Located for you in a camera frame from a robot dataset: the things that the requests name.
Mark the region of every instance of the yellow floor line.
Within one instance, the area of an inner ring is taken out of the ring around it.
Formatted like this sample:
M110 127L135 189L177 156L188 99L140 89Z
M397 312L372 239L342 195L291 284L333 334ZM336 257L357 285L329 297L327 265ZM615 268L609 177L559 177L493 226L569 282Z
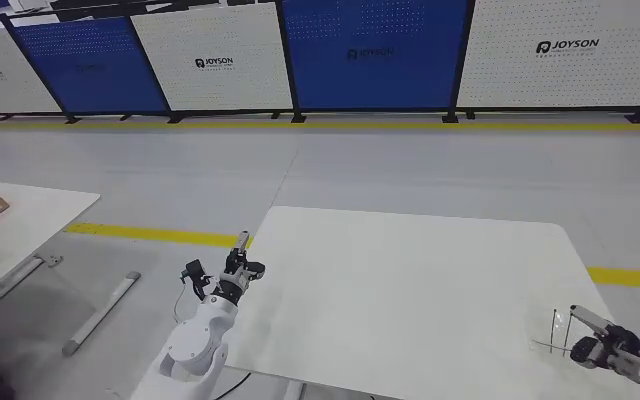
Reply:
M604 285L640 287L640 270L588 267L591 280Z
M473 122L443 124L439 122L322 122L310 121L304 124L289 122L181 122L173 125L165 122L91 122L80 121L74 125L62 122L2 122L2 130L182 130L182 129L358 129L358 130L491 130L491 131L590 131L622 132L639 131L640 124L630 123L499 123Z
M184 232L168 229L139 228L105 224L72 224L65 232L86 235L114 236L129 239L157 240L162 242L189 243L203 246L228 247L236 243L238 235L225 235L207 232Z
M186 232L92 223L72 224L65 232L225 248L233 247L237 238L237 235L225 235L221 233ZM595 283L640 287L640 270L606 267L588 267L587 270Z

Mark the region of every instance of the white desk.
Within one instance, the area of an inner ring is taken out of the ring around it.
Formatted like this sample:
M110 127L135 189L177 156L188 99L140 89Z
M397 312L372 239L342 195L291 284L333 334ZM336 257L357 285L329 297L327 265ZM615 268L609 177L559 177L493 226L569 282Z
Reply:
M611 319L557 225L275 207L249 259L267 269L240 300L231 367L406 400L640 398L530 348L554 308ZM569 346L589 333L574 321Z
M0 197L9 208L0 213L0 298L43 263L53 267L62 258L35 255L56 233L95 203L100 195L0 183ZM131 272L107 304L86 321L63 348L72 355L140 277Z
M0 278L29 260L100 195L0 183L9 208L0 213Z

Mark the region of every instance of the perforated panel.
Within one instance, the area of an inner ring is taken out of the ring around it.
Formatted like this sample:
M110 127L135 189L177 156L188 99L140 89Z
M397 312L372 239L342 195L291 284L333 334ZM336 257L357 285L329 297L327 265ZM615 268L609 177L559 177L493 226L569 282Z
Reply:
M476 1L458 106L639 104L639 1Z
M138 15L172 110L289 109L274 3Z
M302 108L449 105L467 0L285 0Z
M5 29L0 29L0 113L60 112Z
M16 33L70 112L165 110L125 18L22 26Z

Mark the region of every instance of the gray floor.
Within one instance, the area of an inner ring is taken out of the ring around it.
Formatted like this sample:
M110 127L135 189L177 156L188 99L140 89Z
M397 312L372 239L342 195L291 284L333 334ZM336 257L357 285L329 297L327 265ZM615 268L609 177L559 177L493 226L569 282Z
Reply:
M585 265L640 269L638 154L637 134L613 131L3 129L0 181L102 194L84 221L188 231L255 232L272 205L553 222ZM200 258L216 272L226 256L69 233L48 246L64 263L0 302L1 365L21 399L128 398L174 326L180 269ZM84 299L101 304L132 269L143 279L78 354L62 359L60 345L91 312ZM640 289L599 290L617 322L640 332ZM216 392L241 377L225 370ZM229 399L275 399L282 390L278 379L252 377ZM307 398L369 396L312 388Z

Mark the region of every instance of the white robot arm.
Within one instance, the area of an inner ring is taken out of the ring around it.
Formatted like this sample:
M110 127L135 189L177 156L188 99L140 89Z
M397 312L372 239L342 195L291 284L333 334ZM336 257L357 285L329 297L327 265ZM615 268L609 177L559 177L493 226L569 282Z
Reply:
M228 347L222 337L235 321L238 301L249 288L249 282L264 275L264 265L247 261L245 247L249 233L242 232L227 256L225 270L213 293L205 295L210 283L199 260L187 264L182 282L190 278L193 290L202 301L196 315L180 323L171 333L160 354L153 360L138 384L132 400L210 400L213 387L227 358ZM175 378L178 364L196 378Z
M571 359L585 368L610 369L640 383L640 339L584 307L571 306L571 316L593 330L571 349Z

